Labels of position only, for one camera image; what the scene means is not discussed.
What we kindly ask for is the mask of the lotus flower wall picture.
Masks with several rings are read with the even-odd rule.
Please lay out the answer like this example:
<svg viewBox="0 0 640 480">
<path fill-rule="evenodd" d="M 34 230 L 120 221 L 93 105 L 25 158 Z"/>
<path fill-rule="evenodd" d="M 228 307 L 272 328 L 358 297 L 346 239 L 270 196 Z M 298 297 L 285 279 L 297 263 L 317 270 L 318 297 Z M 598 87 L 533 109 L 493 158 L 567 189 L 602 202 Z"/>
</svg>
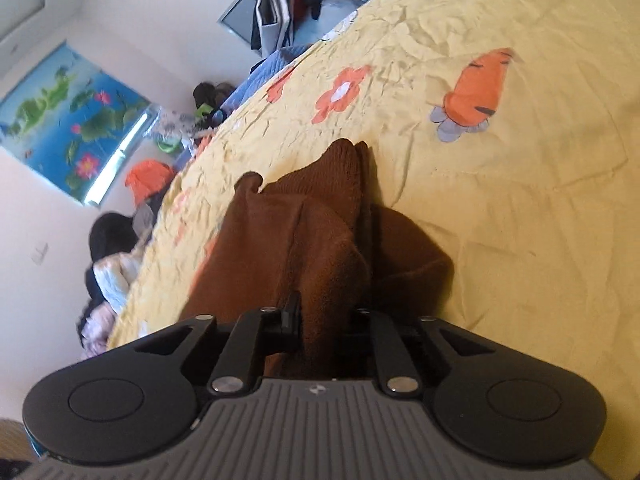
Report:
<svg viewBox="0 0 640 480">
<path fill-rule="evenodd" d="M 61 44 L 1 101 L 1 146 L 97 207 L 156 118 L 144 96 Z"/>
</svg>

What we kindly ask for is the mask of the blue quilted blanket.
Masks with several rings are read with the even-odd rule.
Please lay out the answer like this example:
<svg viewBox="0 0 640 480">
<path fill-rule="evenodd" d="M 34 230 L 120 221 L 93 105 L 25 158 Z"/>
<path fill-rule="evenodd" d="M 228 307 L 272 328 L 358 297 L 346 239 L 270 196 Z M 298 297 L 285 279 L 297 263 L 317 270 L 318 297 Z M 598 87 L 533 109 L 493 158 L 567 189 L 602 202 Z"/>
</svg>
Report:
<svg viewBox="0 0 640 480">
<path fill-rule="evenodd" d="M 288 64 L 291 64 L 299 55 L 302 55 L 310 47 L 310 44 L 285 47 L 271 53 L 250 72 L 248 77 L 236 88 L 230 96 L 221 104 L 220 110 L 224 117 L 229 117 L 244 102 L 246 102 L 257 90 L 280 73 Z"/>
</svg>

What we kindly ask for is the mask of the yellow cartoon print bedspread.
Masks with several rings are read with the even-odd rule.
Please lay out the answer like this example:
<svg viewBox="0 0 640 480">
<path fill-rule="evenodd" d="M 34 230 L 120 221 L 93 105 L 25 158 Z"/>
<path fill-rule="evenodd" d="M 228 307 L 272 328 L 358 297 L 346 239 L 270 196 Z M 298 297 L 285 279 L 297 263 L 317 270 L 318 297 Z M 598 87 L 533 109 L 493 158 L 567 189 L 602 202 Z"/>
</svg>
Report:
<svg viewBox="0 0 640 480">
<path fill-rule="evenodd" d="M 593 461 L 639 471 L 639 0 L 371 0 L 172 182 L 111 347 L 175 323 L 235 182 L 366 142 L 454 262 L 447 321 L 582 375 Z"/>
</svg>

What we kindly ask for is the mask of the brown knit sweater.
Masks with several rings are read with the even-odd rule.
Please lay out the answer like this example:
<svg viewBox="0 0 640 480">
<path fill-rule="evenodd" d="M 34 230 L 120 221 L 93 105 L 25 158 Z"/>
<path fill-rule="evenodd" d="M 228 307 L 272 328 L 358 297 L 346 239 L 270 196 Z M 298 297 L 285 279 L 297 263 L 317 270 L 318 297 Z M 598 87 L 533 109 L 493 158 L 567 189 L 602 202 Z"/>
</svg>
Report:
<svg viewBox="0 0 640 480">
<path fill-rule="evenodd" d="M 454 264 L 420 226 L 373 203 L 371 172 L 367 144 L 338 139 L 276 182 L 240 177 L 181 318 L 233 323 L 299 292 L 303 348 L 269 359 L 266 373 L 325 378 L 347 370 L 360 347 L 351 310 L 431 314 Z"/>
</svg>

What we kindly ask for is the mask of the clutter beside bed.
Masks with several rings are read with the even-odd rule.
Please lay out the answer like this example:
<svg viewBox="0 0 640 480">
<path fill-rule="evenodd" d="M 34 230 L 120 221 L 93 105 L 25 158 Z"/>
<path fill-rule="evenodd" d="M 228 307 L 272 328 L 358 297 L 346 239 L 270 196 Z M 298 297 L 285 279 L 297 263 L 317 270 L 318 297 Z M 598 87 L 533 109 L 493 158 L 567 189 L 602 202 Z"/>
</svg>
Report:
<svg viewBox="0 0 640 480">
<path fill-rule="evenodd" d="M 210 132 L 227 117 L 224 102 L 233 91 L 231 84 L 214 86 L 201 82 L 193 90 L 196 114 L 183 115 L 161 108 L 153 131 L 163 139 L 175 136 L 189 148 L 202 148 L 210 139 Z M 144 168 L 151 168 L 160 175 L 153 183 L 142 186 L 134 199 L 134 214 L 101 214 L 89 234 L 91 264 L 85 275 L 89 301 L 77 324 L 85 359 L 106 351 L 108 338 L 125 307 L 131 284 L 139 274 L 145 245 L 157 222 L 160 206 L 175 177 L 171 166 L 156 160 L 139 162 L 129 174 L 133 177 Z"/>
</svg>

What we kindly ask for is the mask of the grey framed panel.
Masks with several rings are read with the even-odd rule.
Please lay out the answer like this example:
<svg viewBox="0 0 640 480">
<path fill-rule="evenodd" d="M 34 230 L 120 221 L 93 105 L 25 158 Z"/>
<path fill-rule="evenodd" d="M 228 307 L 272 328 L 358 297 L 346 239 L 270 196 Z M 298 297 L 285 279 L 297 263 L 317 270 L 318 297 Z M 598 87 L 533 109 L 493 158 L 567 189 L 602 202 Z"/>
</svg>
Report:
<svg viewBox="0 0 640 480">
<path fill-rule="evenodd" d="M 252 41 L 254 34 L 256 0 L 234 0 L 218 18 L 218 24 L 227 32 L 242 40 L 250 50 L 258 52 Z"/>
</svg>

